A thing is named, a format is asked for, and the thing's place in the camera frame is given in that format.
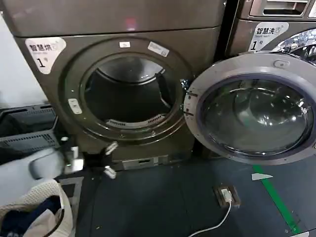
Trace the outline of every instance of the white wall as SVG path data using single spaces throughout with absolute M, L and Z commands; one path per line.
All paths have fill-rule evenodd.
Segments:
M 47 101 L 0 15 L 0 109 Z

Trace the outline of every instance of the washing machine door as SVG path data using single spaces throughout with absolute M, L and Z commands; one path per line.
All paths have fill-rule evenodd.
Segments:
M 190 86 L 184 114 L 210 150 L 249 164 L 284 164 L 316 153 L 316 66 L 279 52 L 218 62 Z

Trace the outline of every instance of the white cable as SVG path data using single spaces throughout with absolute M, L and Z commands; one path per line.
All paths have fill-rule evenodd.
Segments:
M 203 233 L 203 232 L 206 232 L 206 231 L 211 231 L 211 230 L 213 230 L 213 229 L 216 229 L 216 228 L 220 227 L 220 226 L 224 223 L 224 221 L 226 220 L 226 218 L 228 217 L 228 214 L 229 214 L 229 212 L 231 211 L 231 208 L 232 208 L 232 202 L 229 201 L 229 208 L 228 208 L 228 211 L 227 211 L 226 215 L 224 216 L 224 218 L 222 219 L 222 221 L 221 221 L 217 226 L 213 226 L 213 227 L 210 227 L 210 228 L 207 228 L 207 229 L 204 229 L 204 230 L 197 231 L 197 232 L 195 232 L 195 233 L 189 235 L 188 237 L 193 237 L 193 236 L 196 236 L 196 235 L 198 235 L 198 234 L 200 234 L 200 233 Z

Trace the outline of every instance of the gray basket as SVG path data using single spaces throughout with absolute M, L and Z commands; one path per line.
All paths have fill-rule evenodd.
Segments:
M 4 110 L 0 114 L 0 153 L 26 155 L 59 148 L 55 136 L 58 118 L 50 105 Z

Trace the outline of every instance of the laundry bag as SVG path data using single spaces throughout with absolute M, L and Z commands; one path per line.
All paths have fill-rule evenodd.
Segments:
M 45 235 L 45 237 L 68 237 L 73 229 L 72 210 L 64 190 L 60 184 L 53 179 L 32 187 L 26 195 L 20 197 L 12 204 L 0 206 L 0 229 L 3 218 L 7 212 L 11 210 L 31 212 L 50 196 L 59 196 L 61 214 L 59 215 L 59 220 L 55 228 Z

